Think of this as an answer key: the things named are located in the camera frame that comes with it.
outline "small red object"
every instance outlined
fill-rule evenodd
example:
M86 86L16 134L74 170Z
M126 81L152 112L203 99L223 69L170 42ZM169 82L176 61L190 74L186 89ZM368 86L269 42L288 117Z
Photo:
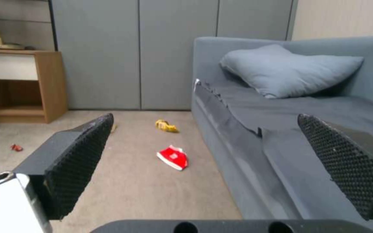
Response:
M17 144L12 144L12 145L11 145L11 150L14 150L14 151L16 151L16 152L20 152L20 151L22 151L23 149L22 149L21 146L19 146L19 145L17 145Z
M181 148L170 145L168 148L157 152L156 155L176 170L182 171L188 166L188 157Z

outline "crushed red box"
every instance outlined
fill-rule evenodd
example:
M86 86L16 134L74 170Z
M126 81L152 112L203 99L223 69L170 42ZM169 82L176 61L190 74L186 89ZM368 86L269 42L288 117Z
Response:
M182 171L188 166L188 157L181 148L170 145L168 148L157 152L156 155L176 170Z

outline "black gripper pad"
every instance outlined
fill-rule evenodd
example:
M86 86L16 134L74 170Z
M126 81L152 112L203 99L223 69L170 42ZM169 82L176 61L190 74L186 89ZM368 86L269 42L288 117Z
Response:
M298 124L358 213L373 219L373 136L309 115L299 115Z
M106 114L57 132L14 169L30 177L50 220L73 210L100 160L113 121L113 115Z

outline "gray cabinet door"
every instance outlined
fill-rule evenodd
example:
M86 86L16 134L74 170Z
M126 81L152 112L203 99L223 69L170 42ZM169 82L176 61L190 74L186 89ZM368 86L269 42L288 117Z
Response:
M72 109L139 109L138 0L52 0Z
M142 109L190 109L194 39L215 36L218 0L140 0Z
M220 0L219 37L285 40L293 0Z

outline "gray pillow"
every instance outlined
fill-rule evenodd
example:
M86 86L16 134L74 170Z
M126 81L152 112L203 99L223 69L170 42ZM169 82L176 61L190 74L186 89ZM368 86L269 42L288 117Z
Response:
M235 50L220 61L266 98L299 97L340 83L355 72L363 57L304 56L272 44Z

